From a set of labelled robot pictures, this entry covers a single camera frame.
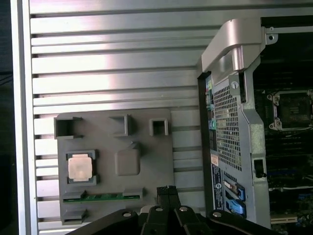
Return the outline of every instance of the label sticker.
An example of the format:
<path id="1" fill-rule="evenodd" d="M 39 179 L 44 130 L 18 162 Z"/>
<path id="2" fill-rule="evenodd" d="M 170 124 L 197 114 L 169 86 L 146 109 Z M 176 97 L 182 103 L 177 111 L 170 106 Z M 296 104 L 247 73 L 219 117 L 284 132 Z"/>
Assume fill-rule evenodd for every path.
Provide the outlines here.
<path id="1" fill-rule="evenodd" d="M 211 163 L 219 166 L 219 157 L 211 153 Z"/>
<path id="2" fill-rule="evenodd" d="M 211 81 L 211 80 L 209 81 L 208 86 L 209 86 L 209 87 L 208 87 L 208 88 L 209 88 L 209 90 L 211 90 L 211 89 L 212 89 L 212 81 Z"/>
<path id="3" fill-rule="evenodd" d="M 222 171 L 219 167 L 213 164 L 211 164 L 211 168 L 212 168 L 214 209 L 223 210 Z"/>

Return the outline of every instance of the cable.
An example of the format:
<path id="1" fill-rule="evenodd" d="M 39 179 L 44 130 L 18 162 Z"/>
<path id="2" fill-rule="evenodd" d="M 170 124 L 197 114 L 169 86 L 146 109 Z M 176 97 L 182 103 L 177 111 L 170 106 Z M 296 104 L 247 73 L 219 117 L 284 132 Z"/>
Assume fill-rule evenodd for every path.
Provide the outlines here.
<path id="1" fill-rule="evenodd" d="M 296 136 L 296 135 L 302 134 L 302 133 L 307 132 L 307 131 L 310 131 L 310 130 L 313 130 L 313 126 L 310 126 L 310 127 L 308 127 L 307 129 L 304 129 L 304 130 L 302 130 L 302 131 L 300 131 L 300 132 L 297 132 L 297 133 L 295 133 L 295 134 L 287 135 L 286 138 L 292 137 L 292 136 Z"/>
<path id="2" fill-rule="evenodd" d="M 10 82 L 10 81 L 13 81 L 13 79 L 11 79 L 12 76 L 13 76 L 13 75 L 10 75 L 10 76 L 7 76 L 7 77 L 1 79 L 1 80 L 0 80 L 0 86 L 4 85 L 4 84 L 6 84 L 6 83 L 8 83 L 8 82 Z"/>
<path id="3" fill-rule="evenodd" d="M 10 80 L 7 80 L 7 81 L 5 81 L 5 82 L 2 82 L 1 84 L 0 84 L 0 86 L 2 86 L 2 85 L 4 85 L 4 84 L 6 84 L 6 83 L 8 83 L 8 82 L 12 82 L 13 80 L 12 79 L 10 79 Z"/>
<path id="4" fill-rule="evenodd" d="M 10 78 L 10 77 L 12 77 L 12 76 L 13 76 L 13 74 L 11 74 L 10 76 L 7 76 L 7 77 L 5 77 L 5 78 L 2 78 L 2 79 L 0 79 L 0 82 L 3 82 L 5 79 Z"/>

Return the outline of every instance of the rectangular slot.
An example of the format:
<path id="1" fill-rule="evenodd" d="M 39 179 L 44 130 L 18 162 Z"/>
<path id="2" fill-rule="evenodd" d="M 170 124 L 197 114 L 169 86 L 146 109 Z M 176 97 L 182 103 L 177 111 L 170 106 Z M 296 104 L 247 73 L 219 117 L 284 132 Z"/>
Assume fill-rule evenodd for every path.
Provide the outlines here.
<path id="1" fill-rule="evenodd" d="M 113 116 L 110 117 L 115 121 L 114 123 L 114 132 L 112 133 L 113 137 L 123 137 L 130 136 L 132 134 L 132 123 L 130 115 L 123 116 Z"/>
<path id="2" fill-rule="evenodd" d="M 166 118 L 155 118 L 149 120 L 150 136 L 168 136 L 168 120 Z"/>
<path id="3" fill-rule="evenodd" d="M 224 180 L 224 185 L 231 190 L 241 201 L 246 200 L 246 191 L 245 188 L 242 187 L 238 183 L 231 182 L 230 180 Z"/>
<path id="4" fill-rule="evenodd" d="M 255 176 L 256 178 L 263 178 L 266 177 L 263 167 L 263 160 L 254 160 L 254 169 L 255 169 Z"/>
<path id="5" fill-rule="evenodd" d="M 82 120 L 82 118 L 69 118 L 69 119 L 54 119 L 54 138 L 55 139 L 63 139 L 63 140 L 69 140 L 69 139 L 75 139 L 75 138 L 81 138 L 82 135 L 79 135 L 75 132 L 75 124 L 77 121 Z"/>
<path id="6" fill-rule="evenodd" d="M 270 217 L 271 224 L 289 224 L 297 221 L 298 217 L 295 214 L 275 214 Z"/>
<path id="7" fill-rule="evenodd" d="M 154 121 L 153 122 L 153 133 L 154 135 L 165 135 L 165 125 L 164 121 Z"/>
<path id="8" fill-rule="evenodd" d="M 64 225 L 81 224 L 87 217 L 87 211 L 68 211 L 63 215 Z"/>
<path id="9" fill-rule="evenodd" d="M 209 130 L 210 149 L 217 151 L 216 130 Z"/>
<path id="10" fill-rule="evenodd" d="M 225 191 L 225 203 L 226 208 L 231 213 L 246 218 L 246 205 L 242 201 L 233 198 L 227 191 Z"/>
<path id="11" fill-rule="evenodd" d="M 96 195 L 84 195 L 82 198 L 66 199 L 65 203 L 89 203 L 101 201 L 139 200 L 140 195 L 124 196 L 122 193 L 105 193 Z"/>

